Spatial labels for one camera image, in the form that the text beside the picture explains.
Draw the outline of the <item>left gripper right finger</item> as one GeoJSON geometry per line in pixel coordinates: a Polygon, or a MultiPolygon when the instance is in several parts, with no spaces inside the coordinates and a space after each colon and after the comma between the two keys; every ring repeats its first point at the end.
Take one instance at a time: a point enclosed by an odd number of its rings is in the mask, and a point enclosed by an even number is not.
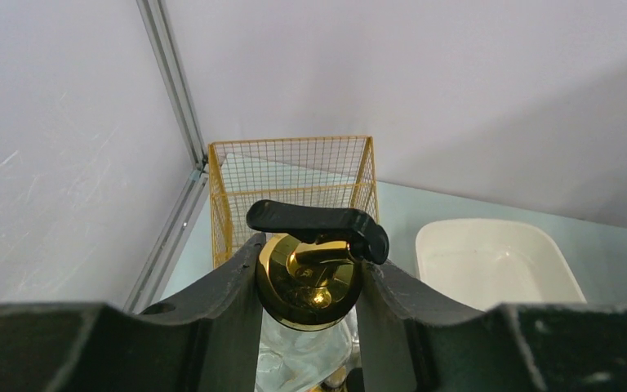
{"type": "Polygon", "coordinates": [[[368,391],[627,391],[627,304],[482,312],[386,262],[357,315],[368,391]]]}

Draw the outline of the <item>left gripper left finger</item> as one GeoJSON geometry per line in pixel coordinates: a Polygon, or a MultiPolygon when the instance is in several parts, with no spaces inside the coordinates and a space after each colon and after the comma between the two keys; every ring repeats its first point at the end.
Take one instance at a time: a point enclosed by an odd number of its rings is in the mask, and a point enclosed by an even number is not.
{"type": "Polygon", "coordinates": [[[140,314],[105,303],[0,304],[0,391],[252,391],[265,236],[140,314]]]}

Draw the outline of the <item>clear glass oil bottle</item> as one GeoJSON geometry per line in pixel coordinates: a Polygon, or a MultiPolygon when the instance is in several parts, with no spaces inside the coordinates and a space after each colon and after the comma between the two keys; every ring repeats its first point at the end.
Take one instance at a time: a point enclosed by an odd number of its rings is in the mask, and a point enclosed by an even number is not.
{"type": "Polygon", "coordinates": [[[255,389],[314,391],[329,378],[342,384],[358,351],[363,269],[389,255],[385,229],[357,208],[268,199],[249,208],[246,223],[269,235],[256,262],[264,320],[255,389]]]}

